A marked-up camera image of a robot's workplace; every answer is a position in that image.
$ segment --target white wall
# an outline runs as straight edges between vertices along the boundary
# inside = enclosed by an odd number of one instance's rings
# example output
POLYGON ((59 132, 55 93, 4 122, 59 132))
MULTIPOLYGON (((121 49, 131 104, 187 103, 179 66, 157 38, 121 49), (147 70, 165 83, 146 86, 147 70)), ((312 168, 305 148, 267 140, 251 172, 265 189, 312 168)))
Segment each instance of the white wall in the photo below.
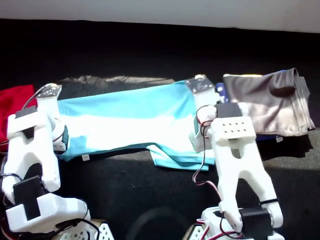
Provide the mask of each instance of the white wall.
POLYGON ((0 0, 0 18, 320 33, 320 0, 0 0))

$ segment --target gray cloth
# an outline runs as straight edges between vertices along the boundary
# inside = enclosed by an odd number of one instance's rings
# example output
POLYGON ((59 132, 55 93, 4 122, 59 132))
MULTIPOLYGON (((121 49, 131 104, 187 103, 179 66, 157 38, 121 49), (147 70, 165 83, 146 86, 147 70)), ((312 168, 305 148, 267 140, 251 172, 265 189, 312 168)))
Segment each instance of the gray cloth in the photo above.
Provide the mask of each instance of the gray cloth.
POLYGON ((229 100, 248 104, 257 134, 301 136, 314 129, 305 78, 295 68, 267 75, 223 76, 229 100))

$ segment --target clothing tag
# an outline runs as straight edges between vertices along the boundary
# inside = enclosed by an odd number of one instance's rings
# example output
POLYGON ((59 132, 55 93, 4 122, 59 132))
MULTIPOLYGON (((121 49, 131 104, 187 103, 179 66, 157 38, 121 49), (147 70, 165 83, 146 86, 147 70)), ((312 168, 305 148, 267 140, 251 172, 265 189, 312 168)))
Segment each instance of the clothing tag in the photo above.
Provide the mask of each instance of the clothing tag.
POLYGON ((83 154, 83 155, 81 155, 81 157, 82 157, 82 160, 83 160, 84 162, 90 160, 89 154, 83 154))
POLYGON ((277 136, 275 138, 275 140, 276 140, 277 143, 280 143, 280 142, 282 142, 284 140, 284 138, 282 136, 277 136))

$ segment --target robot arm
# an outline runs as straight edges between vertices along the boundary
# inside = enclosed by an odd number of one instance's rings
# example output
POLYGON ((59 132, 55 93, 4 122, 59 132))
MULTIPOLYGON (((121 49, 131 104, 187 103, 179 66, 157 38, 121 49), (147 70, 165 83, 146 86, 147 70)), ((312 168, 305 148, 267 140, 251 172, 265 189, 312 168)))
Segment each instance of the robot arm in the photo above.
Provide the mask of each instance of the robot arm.
POLYGON ((67 129, 59 118, 60 90, 61 86, 51 85, 39 93, 38 108, 24 108, 8 118, 9 147, 3 173, 23 179, 6 176, 2 181, 3 193, 14 204, 6 210, 12 232, 49 233, 68 220, 90 220, 84 201, 52 193, 61 184, 55 153, 65 151, 68 144, 67 129), (33 164, 41 164, 42 175, 25 179, 33 164))
MULTIPOLYGON (((203 82, 205 78, 205 76, 196 77, 193 81, 203 82)), ((192 85, 208 86, 209 84, 193 83, 192 85)), ((208 92, 211 92, 211 96, 216 94, 209 87, 202 88, 201 91, 193 89, 192 92, 198 111, 195 118, 197 124, 190 134, 190 140, 197 152, 203 151, 204 147, 214 151, 219 176, 218 190, 221 197, 218 209, 225 217, 223 221, 221 219, 222 225, 228 225, 226 230, 243 233, 244 237, 249 239, 258 240, 265 234, 263 239, 268 237, 269 240, 282 240, 281 235, 273 232, 273 228, 279 228, 283 224, 282 211, 272 180, 262 164, 247 105, 245 103, 217 104, 216 101, 208 101, 206 100, 208 92), (248 182, 258 196, 260 206, 239 209, 236 200, 239 179, 248 182)), ((205 210, 202 218, 210 226, 211 235, 215 235, 221 233, 220 221, 212 214, 212 210, 205 210)))

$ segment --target folded shirt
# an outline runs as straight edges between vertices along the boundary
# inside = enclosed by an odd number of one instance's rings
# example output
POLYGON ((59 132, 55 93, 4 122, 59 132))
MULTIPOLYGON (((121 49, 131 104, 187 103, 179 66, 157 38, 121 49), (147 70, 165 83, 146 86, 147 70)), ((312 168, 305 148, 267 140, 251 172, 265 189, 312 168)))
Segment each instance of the folded shirt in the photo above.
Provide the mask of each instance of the folded shirt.
MULTIPOLYGON (((58 101, 61 119, 68 128, 70 159, 121 149, 146 148, 156 166, 196 170, 203 152, 189 140, 194 125, 195 100, 184 81, 130 91, 58 101)), ((204 170, 214 164, 206 150, 204 170)))
POLYGON ((229 101, 248 104, 255 132, 284 137, 301 136, 314 129, 305 78, 295 68, 267 75, 223 76, 229 101))

